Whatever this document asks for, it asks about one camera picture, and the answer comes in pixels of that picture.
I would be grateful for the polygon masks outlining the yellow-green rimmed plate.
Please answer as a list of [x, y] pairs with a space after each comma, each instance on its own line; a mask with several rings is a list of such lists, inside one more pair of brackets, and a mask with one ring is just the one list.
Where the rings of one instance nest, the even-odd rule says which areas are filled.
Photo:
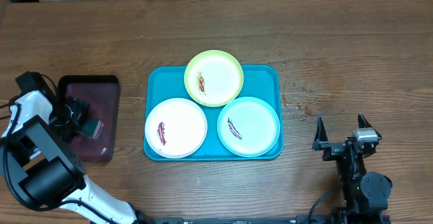
[[219, 107], [234, 100], [242, 90], [244, 72], [230, 53], [208, 50], [194, 56], [186, 66], [184, 85], [197, 103]]

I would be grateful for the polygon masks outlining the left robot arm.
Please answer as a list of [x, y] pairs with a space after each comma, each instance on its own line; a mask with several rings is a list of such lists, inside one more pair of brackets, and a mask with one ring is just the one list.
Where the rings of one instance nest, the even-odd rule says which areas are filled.
[[1, 137], [1, 174], [22, 206], [63, 208], [91, 223], [153, 223], [90, 180], [78, 155], [49, 128], [53, 106], [40, 91], [21, 93], [6, 106], [11, 119]]

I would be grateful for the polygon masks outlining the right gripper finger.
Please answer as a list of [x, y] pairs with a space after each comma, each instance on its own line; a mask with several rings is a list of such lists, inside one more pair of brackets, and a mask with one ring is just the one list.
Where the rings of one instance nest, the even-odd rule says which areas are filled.
[[359, 128], [372, 128], [372, 126], [369, 124], [369, 122], [362, 113], [359, 113], [358, 115], [358, 125]]
[[315, 133], [314, 142], [324, 143], [328, 142], [327, 133], [323, 124], [323, 119], [321, 116], [317, 119], [317, 130]]

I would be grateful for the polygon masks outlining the green and pink sponge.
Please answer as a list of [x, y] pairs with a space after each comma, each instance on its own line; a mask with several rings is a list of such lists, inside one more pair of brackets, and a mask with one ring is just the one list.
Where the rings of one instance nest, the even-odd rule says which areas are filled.
[[80, 127], [79, 132], [91, 139], [97, 139], [104, 124], [100, 120], [87, 119]]

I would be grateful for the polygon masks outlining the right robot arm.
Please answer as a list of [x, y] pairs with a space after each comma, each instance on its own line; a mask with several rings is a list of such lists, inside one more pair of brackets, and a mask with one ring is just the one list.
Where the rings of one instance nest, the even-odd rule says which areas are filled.
[[320, 197], [311, 207], [307, 220], [314, 219], [316, 206], [328, 196], [342, 191], [345, 205], [335, 207], [326, 223], [389, 223], [390, 217], [382, 214], [388, 208], [392, 181], [385, 175], [367, 172], [363, 160], [376, 153], [382, 136], [358, 115], [359, 127], [343, 142], [332, 143], [321, 117], [312, 144], [314, 151], [322, 151], [322, 160], [334, 161], [337, 166], [340, 185]]

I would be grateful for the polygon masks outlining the white plate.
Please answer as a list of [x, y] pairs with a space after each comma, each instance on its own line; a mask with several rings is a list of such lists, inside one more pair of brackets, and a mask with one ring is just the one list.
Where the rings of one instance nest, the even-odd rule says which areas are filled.
[[204, 143], [208, 123], [193, 101], [172, 98], [160, 102], [145, 122], [145, 140], [157, 155], [179, 159], [196, 152]]

